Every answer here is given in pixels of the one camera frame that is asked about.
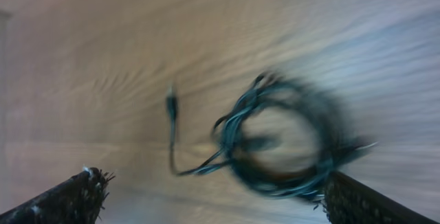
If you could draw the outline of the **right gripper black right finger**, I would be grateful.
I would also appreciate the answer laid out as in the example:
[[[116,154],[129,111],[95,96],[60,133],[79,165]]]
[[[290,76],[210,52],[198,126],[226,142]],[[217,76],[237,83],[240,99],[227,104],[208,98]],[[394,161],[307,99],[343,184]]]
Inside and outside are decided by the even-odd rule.
[[[340,171],[319,177],[323,212],[335,224],[439,224]]]

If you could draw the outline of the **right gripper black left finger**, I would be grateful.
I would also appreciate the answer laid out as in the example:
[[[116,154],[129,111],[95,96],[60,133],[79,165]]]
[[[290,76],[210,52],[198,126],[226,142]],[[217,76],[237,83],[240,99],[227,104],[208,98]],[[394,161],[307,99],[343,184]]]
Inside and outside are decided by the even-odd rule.
[[[82,172],[1,214],[1,224],[95,224],[116,176],[98,168]]]

